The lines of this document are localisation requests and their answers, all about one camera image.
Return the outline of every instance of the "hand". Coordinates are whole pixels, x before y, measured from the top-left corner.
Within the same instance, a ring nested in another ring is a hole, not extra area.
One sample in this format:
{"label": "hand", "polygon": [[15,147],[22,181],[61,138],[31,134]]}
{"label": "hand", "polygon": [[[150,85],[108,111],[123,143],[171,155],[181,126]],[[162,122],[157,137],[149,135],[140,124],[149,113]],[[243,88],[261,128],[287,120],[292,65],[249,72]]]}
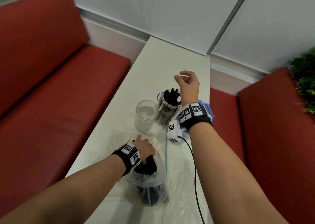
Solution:
{"label": "hand", "polygon": [[187,70],[181,71],[179,74],[182,76],[175,75],[174,79],[180,87],[181,106],[198,103],[199,80],[196,74]]}
{"label": "hand", "polygon": [[136,140],[132,143],[140,153],[140,160],[143,164],[146,164],[147,157],[150,155],[155,155],[155,150],[149,140],[146,138],[141,140],[141,135],[138,135]]}

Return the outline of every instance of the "green plant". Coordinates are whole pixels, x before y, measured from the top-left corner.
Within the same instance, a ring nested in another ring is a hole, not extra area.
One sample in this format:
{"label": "green plant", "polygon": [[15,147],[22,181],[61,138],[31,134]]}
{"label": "green plant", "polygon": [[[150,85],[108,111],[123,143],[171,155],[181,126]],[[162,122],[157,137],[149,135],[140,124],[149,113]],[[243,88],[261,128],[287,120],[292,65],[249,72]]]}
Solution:
{"label": "green plant", "polygon": [[315,115],[315,47],[290,61],[297,92],[305,98],[304,112]]}

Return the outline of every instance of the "red cushion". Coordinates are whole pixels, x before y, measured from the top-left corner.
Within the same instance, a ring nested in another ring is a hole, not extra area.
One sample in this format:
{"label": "red cushion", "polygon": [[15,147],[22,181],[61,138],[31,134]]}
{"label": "red cushion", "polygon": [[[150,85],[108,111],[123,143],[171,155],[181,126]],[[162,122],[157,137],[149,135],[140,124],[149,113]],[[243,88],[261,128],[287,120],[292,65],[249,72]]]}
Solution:
{"label": "red cushion", "polygon": [[213,120],[215,131],[246,165],[237,97],[210,88],[210,107],[215,115]]}
{"label": "red cushion", "polygon": [[0,116],[89,40],[73,0],[0,7]]}
{"label": "red cushion", "polygon": [[315,220],[315,122],[285,68],[239,92],[250,171],[290,224]]}
{"label": "red cushion", "polygon": [[129,68],[86,45],[0,122],[0,217],[64,177]]}

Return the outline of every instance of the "table surface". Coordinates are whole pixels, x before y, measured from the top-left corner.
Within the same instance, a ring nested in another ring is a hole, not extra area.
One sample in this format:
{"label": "table surface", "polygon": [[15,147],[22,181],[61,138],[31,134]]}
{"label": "table surface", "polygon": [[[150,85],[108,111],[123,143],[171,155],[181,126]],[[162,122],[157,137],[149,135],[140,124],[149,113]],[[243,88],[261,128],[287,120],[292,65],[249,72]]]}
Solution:
{"label": "table surface", "polygon": [[[199,99],[209,102],[210,57],[199,55],[179,46],[151,37],[128,75],[122,82],[106,111],[76,158],[67,176],[90,166],[110,154],[113,134],[137,134],[134,127],[137,104],[144,99],[156,101],[157,94],[167,88],[179,88],[174,75],[192,70],[200,81]],[[184,171],[193,180],[194,164],[186,144],[174,145],[166,141],[166,129],[154,124],[149,135],[163,143],[167,152],[167,186],[172,178]],[[199,203],[204,219],[207,205],[197,178]],[[126,198],[130,192],[127,182],[117,183],[86,223],[161,223],[164,206],[146,207]]]}

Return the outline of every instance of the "black cable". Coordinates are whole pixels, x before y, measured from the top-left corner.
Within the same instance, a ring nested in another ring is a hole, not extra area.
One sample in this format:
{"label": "black cable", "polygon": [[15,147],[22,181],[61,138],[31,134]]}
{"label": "black cable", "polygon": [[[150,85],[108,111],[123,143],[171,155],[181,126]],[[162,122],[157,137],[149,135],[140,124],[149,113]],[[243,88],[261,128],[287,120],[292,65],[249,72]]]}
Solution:
{"label": "black cable", "polygon": [[[186,141],[183,137],[180,137],[180,136],[177,136],[177,137],[178,137],[178,138],[182,138],[182,139],[187,143],[187,141]],[[195,165],[195,195],[196,195],[196,200],[197,200],[197,206],[198,206],[198,209],[199,209],[199,213],[200,213],[200,217],[201,217],[202,223],[205,224],[205,223],[204,223],[204,220],[203,220],[203,217],[202,217],[202,213],[201,213],[200,206],[199,206],[199,201],[198,201],[198,196],[197,196],[197,187],[196,187],[196,174],[197,174],[197,169],[196,169],[195,159],[194,159],[194,155],[192,154],[192,150],[191,150],[191,148],[190,148],[190,146],[189,146],[188,143],[187,143],[187,145],[188,145],[188,147],[189,147],[189,149],[190,149],[190,151],[191,151],[191,155],[192,155],[192,158],[193,158],[193,160],[194,160],[194,165]]]}

